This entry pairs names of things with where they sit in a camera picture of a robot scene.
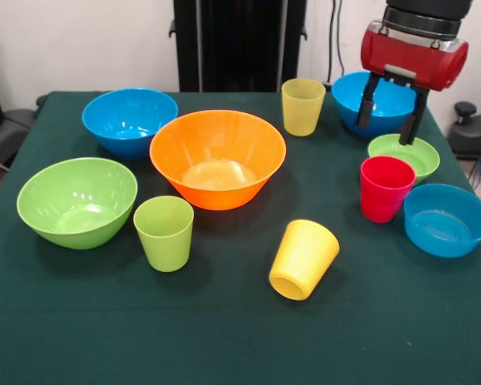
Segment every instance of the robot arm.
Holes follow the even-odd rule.
[[[362,65],[370,71],[358,112],[366,128],[380,78],[411,87],[415,108],[401,130],[400,143],[412,144],[430,90],[448,88],[467,59],[468,43],[457,39],[472,0],[386,0],[381,21],[372,22],[362,41]]]

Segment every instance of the plastic bowl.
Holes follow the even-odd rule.
[[[375,137],[395,132],[414,110],[415,91],[380,79],[373,96],[374,109],[369,125],[362,130],[356,125],[356,119],[368,79],[369,72],[354,72],[333,84],[333,99],[342,122],[360,136]]]
[[[153,138],[155,168],[190,203],[228,210],[252,200],[283,164],[281,133],[245,112],[208,110],[181,116]]]
[[[76,158],[44,168],[18,194],[18,215],[41,237],[70,249],[91,249],[124,225],[137,180],[123,165]]]
[[[148,156],[153,136],[178,116],[175,100],[143,88],[111,91],[93,99],[82,121],[98,143],[122,159]]]
[[[461,188],[414,188],[404,201],[404,215],[410,240],[437,257],[462,257],[481,242],[481,200]]]
[[[413,144],[403,146],[399,134],[386,134],[370,141],[367,152],[370,157],[394,156],[407,162],[415,170],[415,185],[423,182],[440,165],[440,155],[425,140],[415,138]]]

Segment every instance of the large green bowl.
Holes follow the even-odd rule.
[[[407,162],[415,170],[415,185],[421,183],[436,171],[440,165],[440,155],[425,140],[415,138],[413,144],[399,143],[400,134],[381,135],[370,141],[369,156],[394,156]]]
[[[23,185],[16,209],[41,237],[70,249],[109,241],[128,219],[137,180],[122,164],[103,158],[65,160]]]

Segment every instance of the small blue bowl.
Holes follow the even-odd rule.
[[[437,257],[457,258],[481,242],[481,200],[448,184],[416,187],[404,200],[406,234]]]
[[[332,94],[342,122],[350,131],[365,137],[397,131],[414,110],[415,91],[380,79],[369,126],[362,130],[356,119],[368,80],[369,72],[362,71],[342,76],[333,84]]]
[[[175,100],[143,88],[111,91],[93,99],[82,121],[98,143],[122,159],[148,156],[153,136],[178,116]]]

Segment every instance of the large orange bowl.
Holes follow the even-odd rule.
[[[208,210],[248,203],[280,168],[285,154],[285,141],[273,125],[230,110],[176,118],[150,145],[155,168],[187,201]]]

